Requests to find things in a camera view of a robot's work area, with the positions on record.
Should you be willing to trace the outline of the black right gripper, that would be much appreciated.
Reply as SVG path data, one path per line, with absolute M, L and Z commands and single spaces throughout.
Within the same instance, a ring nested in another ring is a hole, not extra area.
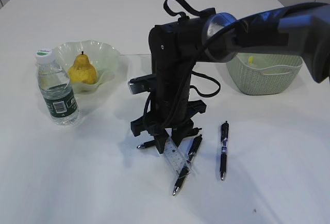
M 147 114 L 131 122 L 135 137 L 143 131 L 154 136 L 159 154 L 164 153 L 172 129 L 177 147 L 184 138 L 194 136 L 191 117 L 204 112 L 201 101 L 189 102 L 190 61 L 202 47 L 202 31 L 206 19 L 186 19 L 155 25 L 148 38 L 152 73 L 129 81 L 133 94 L 150 92 L 151 107 Z

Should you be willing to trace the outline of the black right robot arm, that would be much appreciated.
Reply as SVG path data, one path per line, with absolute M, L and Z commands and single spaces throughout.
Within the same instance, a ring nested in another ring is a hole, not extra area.
M 192 117 L 206 104 L 190 101 L 190 79 L 197 62 L 226 63 L 238 53 L 297 55 L 317 83 L 329 77 L 329 5 L 302 3 L 237 20 L 213 8 L 184 13 L 176 22 L 154 26 L 148 38 L 152 73 L 133 78 L 133 94 L 148 92 L 142 117 L 130 124 L 132 134 L 148 132 L 163 153 L 166 129 L 176 145 L 193 127 Z

